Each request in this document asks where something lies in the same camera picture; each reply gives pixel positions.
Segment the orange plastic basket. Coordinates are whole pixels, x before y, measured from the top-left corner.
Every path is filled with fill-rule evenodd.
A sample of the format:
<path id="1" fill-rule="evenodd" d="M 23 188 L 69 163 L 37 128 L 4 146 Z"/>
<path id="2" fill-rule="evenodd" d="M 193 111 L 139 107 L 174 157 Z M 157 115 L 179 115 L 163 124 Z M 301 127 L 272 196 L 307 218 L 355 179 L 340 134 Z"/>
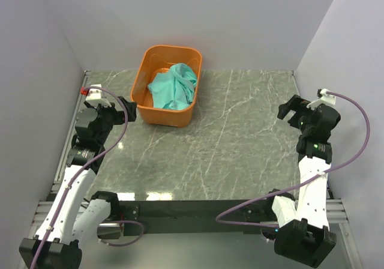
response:
<path id="1" fill-rule="evenodd" d="M 177 63 L 188 65 L 200 79 L 202 55 L 196 49 L 158 44 L 145 52 L 130 93 L 131 100 L 137 103 L 137 109 L 144 122 L 177 128 L 190 123 L 197 95 L 194 96 L 192 104 L 184 110 L 159 109 L 153 107 L 152 94 L 147 88 L 158 73 L 167 72 Z"/>

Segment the teal t shirt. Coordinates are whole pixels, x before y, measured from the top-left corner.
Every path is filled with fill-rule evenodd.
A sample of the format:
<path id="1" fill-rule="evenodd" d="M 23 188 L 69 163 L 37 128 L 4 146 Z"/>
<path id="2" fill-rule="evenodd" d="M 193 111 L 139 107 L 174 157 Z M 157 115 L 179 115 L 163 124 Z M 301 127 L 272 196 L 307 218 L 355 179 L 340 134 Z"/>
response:
<path id="1" fill-rule="evenodd" d="M 147 86 L 157 109 L 184 110 L 192 104 L 197 76 L 184 63 L 172 65 L 165 73 L 157 73 Z"/>

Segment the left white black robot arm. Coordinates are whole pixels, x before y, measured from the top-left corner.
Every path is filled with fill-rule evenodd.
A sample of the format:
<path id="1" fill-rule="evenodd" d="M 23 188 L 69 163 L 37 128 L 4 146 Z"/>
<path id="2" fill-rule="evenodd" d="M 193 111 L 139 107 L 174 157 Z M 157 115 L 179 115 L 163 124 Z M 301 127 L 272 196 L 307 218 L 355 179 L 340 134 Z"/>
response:
<path id="1" fill-rule="evenodd" d="M 80 207 L 97 176 L 108 149 L 104 144 L 116 125 L 125 127 L 137 118 L 135 102 L 120 97 L 117 110 L 105 98 L 86 98 L 76 118 L 75 133 L 65 162 L 61 186 L 40 228 L 22 240 L 19 252 L 27 268 L 79 268 L 83 248 L 99 224 L 120 216 L 116 193 L 97 192 L 84 212 Z"/>

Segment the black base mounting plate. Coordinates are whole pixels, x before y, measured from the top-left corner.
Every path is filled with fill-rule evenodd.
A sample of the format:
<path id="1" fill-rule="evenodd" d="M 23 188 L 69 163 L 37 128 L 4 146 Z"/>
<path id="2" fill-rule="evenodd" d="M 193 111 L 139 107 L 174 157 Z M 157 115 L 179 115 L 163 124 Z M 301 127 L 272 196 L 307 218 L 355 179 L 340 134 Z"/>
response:
<path id="1" fill-rule="evenodd" d="M 243 232 L 260 234 L 257 226 L 227 225 L 215 221 L 217 215 L 245 200 L 205 201 L 119 201 L 119 210 L 112 210 L 107 222 L 138 221 L 146 234 L 186 234 L 212 232 Z M 258 201 L 221 217 L 221 220 L 273 224 L 277 221 L 272 201 Z M 124 225 L 123 236 L 140 233 L 139 225 Z"/>

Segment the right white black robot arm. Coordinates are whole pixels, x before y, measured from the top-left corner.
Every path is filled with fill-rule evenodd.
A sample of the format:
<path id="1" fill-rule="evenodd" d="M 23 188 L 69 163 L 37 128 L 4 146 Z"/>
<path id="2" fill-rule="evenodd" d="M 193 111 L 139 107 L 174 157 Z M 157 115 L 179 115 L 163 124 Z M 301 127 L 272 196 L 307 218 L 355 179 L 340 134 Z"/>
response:
<path id="1" fill-rule="evenodd" d="M 332 162 L 328 139 L 341 116 L 333 108 L 335 97 L 326 89 L 320 90 L 318 97 L 308 101 L 294 95 L 279 105 L 278 119 L 293 112 L 288 123 L 301 132 L 296 151 L 302 186 L 297 201 L 284 192 L 263 206 L 265 217 L 277 220 L 279 226 L 274 252 L 311 268 L 317 268 L 337 242 L 336 235 L 329 230 L 326 215 L 326 170 Z"/>

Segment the aluminium frame rail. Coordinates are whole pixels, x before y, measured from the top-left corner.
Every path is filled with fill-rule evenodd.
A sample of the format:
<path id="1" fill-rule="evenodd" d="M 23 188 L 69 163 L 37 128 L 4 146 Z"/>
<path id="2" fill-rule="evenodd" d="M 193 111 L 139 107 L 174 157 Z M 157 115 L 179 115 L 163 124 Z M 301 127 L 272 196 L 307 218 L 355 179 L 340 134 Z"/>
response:
<path id="1" fill-rule="evenodd" d="M 55 195 L 58 192 L 59 187 L 61 185 L 62 177 L 64 175 L 64 171 L 65 171 L 65 167 L 66 167 L 65 161 L 67 159 L 68 150 L 71 147 L 71 140 L 72 140 L 72 135 L 73 135 L 73 130 L 74 130 L 74 124 L 76 121 L 76 115 L 77 115 L 77 112 L 79 110 L 80 105 L 82 104 L 82 101 L 83 101 L 83 97 L 81 95 L 79 95 L 77 98 L 77 101 L 76 101 L 76 105 L 74 107 L 74 113 L 73 113 L 73 116 L 72 116 L 72 119 L 70 122 L 70 127 L 68 129 L 67 137 L 65 138 L 64 147 L 62 149 L 62 153 L 61 153 L 61 156 L 59 159 L 58 167 L 56 169 L 56 174 L 55 174 L 55 177 L 53 179 L 52 187 L 51 187 L 50 192 L 47 195 L 46 199 L 43 201 L 40 201 L 37 205 L 35 216 L 32 220 L 33 226 L 38 226 L 43 222 L 43 220 L 44 220 L 43 214 L 47 213 L 47 210 L 44 209 L 44 207 L 46 207 L 47 205 L 52 203 L 50 200 L 53 198 L 53 195 Z"/>

